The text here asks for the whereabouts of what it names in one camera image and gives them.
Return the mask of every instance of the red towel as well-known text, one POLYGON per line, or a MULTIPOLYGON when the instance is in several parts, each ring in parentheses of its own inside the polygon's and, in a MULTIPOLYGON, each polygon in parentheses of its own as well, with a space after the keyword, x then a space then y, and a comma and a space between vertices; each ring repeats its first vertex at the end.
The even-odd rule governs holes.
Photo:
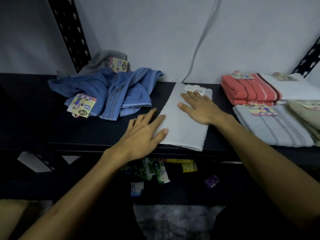
POLYGON ((221 86, 233 105, 266 104, 272 106, 281 99, 281 93, 259 73, 250 75, 255 79, 237 80, 231 75, 222 76, 221 86))

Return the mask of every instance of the cable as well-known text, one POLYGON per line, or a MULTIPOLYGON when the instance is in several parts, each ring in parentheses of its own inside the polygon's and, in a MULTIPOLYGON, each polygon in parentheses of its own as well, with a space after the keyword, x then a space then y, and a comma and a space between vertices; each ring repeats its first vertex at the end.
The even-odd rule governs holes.
POLYGON ((209 31, 210 24, 211 24, 211 23, 213 22, 213 20, 214 20, 214 13, 215 13, 215 11, 216 11, 216 9, 217 9, 217 6, 218 6, 218 4, 219 4, 219 1, 220 1, 220 0, 215 0, 215 2, 214 2, 213 8, 212 8, 212 10, 211 10, 211 15, 209 16, 210 18, 208 18, 208 20, 207 20, 207 22, 206 22, 206 24, 205 24, 205 26, 204 26, 204 28, 203 28, 203 30, 202 30, 201 36, 200 36, 200 38, 199 38, 199 40, 198 40, 198 42, 197 42, 197 45, 195 46, 195 49, 194 49, 194 51, 193 51, 193 55, 192 55, 192 58, 191 58, 191 62, 190 62, 190 66, 189 66, 188 73, 187 73, 187 75, 186 75, 184 78, 181 79, 181 82, 182 82, 182 83, 184 82, 184 80, 186 80, 186 78, 187 78, 187 77, 190 75, 190 73, 191 73, 191 70, 192 70, 192 67, 193 67, 193 63, 194 63, 194 61, 195 61, 196 54, 197 54, 197 52, 198 52, 198 49, 199 49, 202 41, 203 41, 204 38, 205 38, 207 32, 209 31))

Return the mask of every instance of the folded white towel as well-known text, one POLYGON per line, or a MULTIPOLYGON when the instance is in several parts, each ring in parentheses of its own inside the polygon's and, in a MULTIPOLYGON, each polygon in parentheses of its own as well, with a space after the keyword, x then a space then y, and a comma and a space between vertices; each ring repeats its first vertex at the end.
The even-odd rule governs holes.
POLYGON ((288 99, 311 101, 320 100, 320 88, 310 84, 299 73, 291 75, 298 79, 298 81, 279 81, 273 76, 260 75, 282 94, 281 100, 277 102, 278 105, 286 104, 288 99))
POLYGON ((236 105, 233 111, 240 123, 254 135, 272 146, 311 147, 309 133, 280 106, 271 106, 278 115, 252 115, 244 105, 236 105))
MULTIPOLYGON (((202 151, 208 126, 194 121, 177 106, 179 102, 189 105, 181 97, 181 93, 186 93, 184 90, 185 86, 183 83, 177 82, 175 84, 167 103, 160 113, 160 115, 166 115, 166 118, 158 127, 155 134, 167 128, 169 133, 160 144, 169 144, 195 151, 202 151)), ((206 89, 204 94, 212 99, 211 89, 206 89)))

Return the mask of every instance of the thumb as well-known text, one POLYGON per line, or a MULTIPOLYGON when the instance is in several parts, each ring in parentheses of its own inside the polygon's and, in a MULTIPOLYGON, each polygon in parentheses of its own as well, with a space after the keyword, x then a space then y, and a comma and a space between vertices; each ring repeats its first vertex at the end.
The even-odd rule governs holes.
POLYGON ((178 103, 178 108, 181 109, 183 112, 186 112, 188 115, 191 115, 192 109, 183 103, 178 103))
POLYGON ((155 145, 155 147, 165 139, 167 136, 169 130, 168 129, 162 129, 160 130, 151 140, 151 143, 155 145))

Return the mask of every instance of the hand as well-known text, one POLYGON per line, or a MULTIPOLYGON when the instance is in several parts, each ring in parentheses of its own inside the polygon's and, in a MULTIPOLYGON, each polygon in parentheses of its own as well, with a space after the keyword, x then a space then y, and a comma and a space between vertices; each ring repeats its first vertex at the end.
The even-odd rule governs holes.
POLYGON ((204 95, 202 97, 197 91, 187 91, 187 94, 188 95, 182 93, 181 96, 193 109, 186 104, 178 103, 179 109, 186 112, 195 121, 204 125, 218 126, 224 123, 228 114, 219 109, 208 96, 204 95))
POLYGON ((123 164, 150 154, 169 132, 168 129, 162 129, 153 137, 156 129, 166 118, 165 115, 160 115, 149 124, 156 111, 156 108, 151 109, 149 113, 141 114, 138 118, 130 120, 125 134, 106 152, 112 151, 115 155, 123 155, 123 164))

